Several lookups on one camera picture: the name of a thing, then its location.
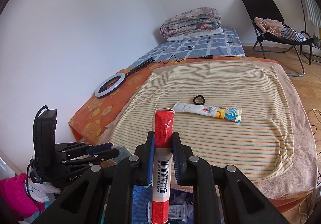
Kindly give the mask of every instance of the black folding chair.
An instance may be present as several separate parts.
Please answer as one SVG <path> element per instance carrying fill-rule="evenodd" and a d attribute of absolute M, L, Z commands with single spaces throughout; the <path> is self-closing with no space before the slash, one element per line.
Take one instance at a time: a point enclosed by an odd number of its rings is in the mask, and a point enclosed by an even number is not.
<path fill-rule="evenodd" d="M 254 18 L 255 17 L 269 18 L 272 20 L 280 21 L 285 25 L 284 18 L 281 15 L 280 10 L 278 9 L 278 7 L 276 6 L 276 4 L 274 3 L 273 0 L 242 0 L 242 1 L 243 1 L 243 4 L 245 5 L 246 10 L 248 11 L 248 15 L 251 18 L 251 22 L 253 24 L 254 31 L 257 36 L 257 40 L 256 40 L 255 45 L 253 46 L 253 50 L 256 52 L 262 52 L 264 58 L 266 59 L 265 52 L 287 53 L 292 48 L 294 48 L 297 53 L 297 56 L 299 58 L 299 61 L 301 63 L 301 67 L 302 67 L 303 72 L 301 74 L 287 73 L 287 75 L 302 77 L 305 74 L 304 66 L 303 66 L 303 63 L 302 63 L 302 60 L 300 57 L 300 55 L 302 53 L 302 45 L 309 45 L 310 46 L 310 56 L 312 56 L 312 44 L 314 42 L 314 39 L 307 38 L 304 42 L 294 42 L 294 41 L 279 38 L 279 37 L 271 34 L 270 32 L 263 33 L 263 31 L 256 25 Z M 266 50 L 264 50 L 263 45 L 262 45 L 262 42 L 264 40 L 276 42 L 276 43 L 280 43 L 280 44 L 292 45 L 292 46 L 286 51 L 270 51 L 270 50 L 266 51 Z M 255 50 L 255 47 L 257 44 L 260 44 L 261 50 Z M 299 54 L 298 50 L 296 49 L 296 45 L 300 46 L 300 54 Z"/>

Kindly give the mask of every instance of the black mount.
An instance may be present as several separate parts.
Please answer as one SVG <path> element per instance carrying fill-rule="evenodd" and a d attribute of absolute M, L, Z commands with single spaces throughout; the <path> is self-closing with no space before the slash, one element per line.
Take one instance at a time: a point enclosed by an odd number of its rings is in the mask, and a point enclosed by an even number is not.
<path fill-rule="evenodd" d="M 62 188 L 75 182 L 91 166 L 119 155 L 117 149 L 111 148 L 112 143 L 95 147 L 84 142 L 55 144 L 56 118 L 57 110 L 49 110 L 47 106 L 36 114 L 33 124 L 35 158 L 30 161 L 33 183 L 51 182 Z"/>
<path fill-rule="evenodd" d="M 219 224 L 219 187 L 224 220 L 227 224 L 288 224 L 282 214 L 233 165 L 219 168 L 193 155 L 174 132 L 173 158 L 175 176 L 180 186 L 194 187 L 194 223 Z M 154 133 L 148 132 L 145 144 L 136 156 L 123 159 L 116 166 L 92 166 L 66 192 L 62 193 L 34 221 L 35 224 L 98 224 L 105 201 L 105 224 L 130 224 L 133 185 L 150 182 L 150 165 L 154 153 Z"/>

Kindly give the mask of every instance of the pink clothing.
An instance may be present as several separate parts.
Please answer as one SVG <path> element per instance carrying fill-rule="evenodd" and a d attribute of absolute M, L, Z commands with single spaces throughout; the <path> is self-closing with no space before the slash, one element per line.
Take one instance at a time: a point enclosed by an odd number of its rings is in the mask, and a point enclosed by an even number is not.
<path fill-rule="evenodd" d="M 254 21 L 263 33 L 270 32 L 271 34 L 281 37 L 281 29 L 283 27 L 282 22 L 274 21 L 271 19 L 262 19 L 255 17 Z"/>
<path fill-rule="evenodd" d="M 35 212 L 45 210 L 44 203 L 36 202 L 26 194 L 24 185 L 26 178 L 27 175 L 21 173 L 19 176 L 0 181 L 0 196 L 17 220 L 21 217 L 29 218 Z"/>

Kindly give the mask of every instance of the striped towel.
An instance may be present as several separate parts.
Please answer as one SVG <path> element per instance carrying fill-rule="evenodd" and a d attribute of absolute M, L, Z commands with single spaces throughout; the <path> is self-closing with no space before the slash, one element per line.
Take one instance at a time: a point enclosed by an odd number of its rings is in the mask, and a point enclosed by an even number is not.
<path fill-rule="evenodd" d="M 283 27 L 280 28 L 280 30 L 282 39 L 290 40 L 293 42 L 304 42 L 306 40 L 306 37 L 303 34 L 294 31 L 290 27 Z"/>
<path fill-rule="evenodd" d="M 192 63 L 154 71 L 121 116 L 110 142 L 134 152 L 152 130 L 157 108 L 192 103 L 242 109 L 241 123 L 192 113 L 176 113 L 173 131 L 211 165 L 237 166 L 262 181 L 293 166 L 293 130 L 283 88 L 273 67 L 237 61 Z"/>

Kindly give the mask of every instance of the floral quilt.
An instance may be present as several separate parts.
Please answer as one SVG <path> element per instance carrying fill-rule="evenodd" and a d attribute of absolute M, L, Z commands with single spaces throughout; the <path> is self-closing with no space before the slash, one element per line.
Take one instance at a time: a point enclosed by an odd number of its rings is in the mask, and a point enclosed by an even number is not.
<path fill-rule="evenodd" d="M 160 27 L 160 33 L 168 38 L 180 34 L 188 34 L 195 30 L 215 30 L 222 23 L 219 12 L 211 7 L 200 7 L 175 15 Z"/>

